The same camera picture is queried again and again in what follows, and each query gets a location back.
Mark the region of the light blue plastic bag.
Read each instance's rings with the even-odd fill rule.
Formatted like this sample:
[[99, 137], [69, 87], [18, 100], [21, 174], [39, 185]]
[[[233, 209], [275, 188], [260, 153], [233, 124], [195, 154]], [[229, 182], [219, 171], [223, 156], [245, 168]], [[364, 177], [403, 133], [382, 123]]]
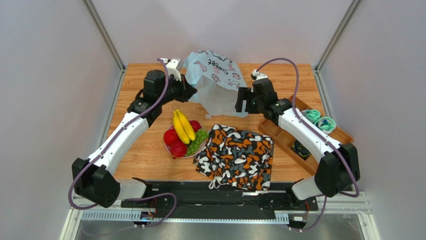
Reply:
[[191, 102], [200, 103], [212, 116], [248, 116], [235, 109], [239, 89], [247, 83], [233, 60], [211, 50], [198, 50], [189, 54], [183, 66], [187, 82], [197, 89]]

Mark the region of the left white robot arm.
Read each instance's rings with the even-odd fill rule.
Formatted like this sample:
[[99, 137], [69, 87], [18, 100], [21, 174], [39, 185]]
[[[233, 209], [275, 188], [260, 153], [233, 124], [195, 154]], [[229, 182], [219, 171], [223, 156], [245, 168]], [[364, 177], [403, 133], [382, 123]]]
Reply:
[[73, 182], [69, 193], [75, 193], [95, 206], [111, 207], [117, 200], [141, 201], [147, 182], [138, 179], [116, 180], [114, 173], [135, 141], [162, 113], [162, 106], [187, 102], [197, 90], [184, 74], [173, 70], [151, 70], [143, 80], [143, 89], [127, 108], [123, 120], [109, 138], [86, 159], [72, 164]]

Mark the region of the green grape bunch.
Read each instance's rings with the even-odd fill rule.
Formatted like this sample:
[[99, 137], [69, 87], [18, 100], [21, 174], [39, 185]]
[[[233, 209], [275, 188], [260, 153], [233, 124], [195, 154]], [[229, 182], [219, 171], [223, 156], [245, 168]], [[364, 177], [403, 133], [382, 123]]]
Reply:
[[186, 157], [195, 156], [205, 145], [206, 140], [209, 138], [209, 133], [201, 128], [195, 133], [195, 140], [187, 145]]

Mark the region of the yellow banana bunch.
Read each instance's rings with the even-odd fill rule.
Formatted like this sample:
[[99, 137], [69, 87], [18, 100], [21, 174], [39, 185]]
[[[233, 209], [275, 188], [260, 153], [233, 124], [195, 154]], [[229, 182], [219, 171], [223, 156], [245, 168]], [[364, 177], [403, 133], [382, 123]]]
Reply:
[[196, 133], [190, 124], [188, 118], [180, 111], [173, 111], [173, 127], [179, 139], [186, 145], [189, 145], [196, 139]]

